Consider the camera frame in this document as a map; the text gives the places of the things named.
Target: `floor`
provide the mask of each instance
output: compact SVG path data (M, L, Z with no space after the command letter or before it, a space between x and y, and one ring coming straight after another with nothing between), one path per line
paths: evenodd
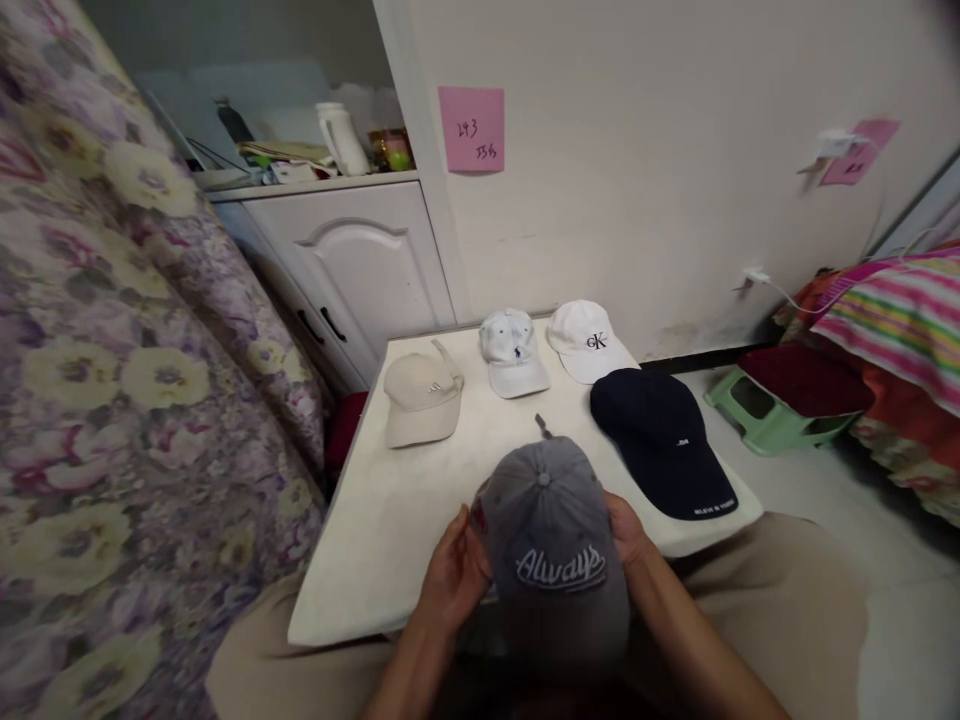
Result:
M920 509L852 438L762 458L703 404L723 369L679 375L701 402L711 446L767 510L814 520L846 545L871 589L860 716L960 718L960 529Z

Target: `cap strap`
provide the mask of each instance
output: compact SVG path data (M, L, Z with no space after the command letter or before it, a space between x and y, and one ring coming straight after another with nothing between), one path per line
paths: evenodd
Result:
M440 351L440 355L443 356L443 364L447 366L447 370L449 370L450 374L453 376L453 381L457 384L457 390L462 390L463 373L460 372L460 367L453 361L453 358L450 357L450 353L447 352L447 349L439 340L434 339L431 342L433 342L437 350Z
M549 440L553 437L553 433L547 430L547 423L544 422L543 418L540 417L540 413L537 413L533 416L533 419L537 421L537 425L540 426L540 433L543 435L544 440Z

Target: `cabinet handle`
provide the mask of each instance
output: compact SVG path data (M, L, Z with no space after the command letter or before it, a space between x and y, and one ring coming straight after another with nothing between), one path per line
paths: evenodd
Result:
M327 341L324 340L324 339L323 339L322 337L320 337L319 335L317 335L317 334L313 331L313 328L310 327L310 321L307 320L307 314L306 314L303 310L297 310L297 317L300 318L300 322L302 322L303 325L304 325L304 327L307 328L307 332L310 333L310 337L312 337L314 340L316 340L320 345L326 345L326 344L327 344Z
M346 342L347 336L337 330L337 326L333 324L333 320L330 318L330 312L324 307L320 308L320 314L323 315L323 319L327 321L327 325L329 325L330 329L333 330L333 334L337 336L337 339L340 342Z

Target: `navy baseball cap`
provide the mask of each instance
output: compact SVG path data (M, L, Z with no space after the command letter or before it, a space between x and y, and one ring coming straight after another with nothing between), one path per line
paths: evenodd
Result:
M590 412L664 515L709 520L737 509L737 495L707 444L700 407L676 378L615 370L593 386Z

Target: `pink paper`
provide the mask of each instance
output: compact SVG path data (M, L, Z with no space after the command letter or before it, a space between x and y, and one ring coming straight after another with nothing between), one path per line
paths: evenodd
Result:
M440 87L450 172L503 172L503 88Z
M837 158L824 173L821 185L856 185L873 165L880 149L887 146L897 130L899 120L863 120L853 131L873 142L857 145L850 154Z

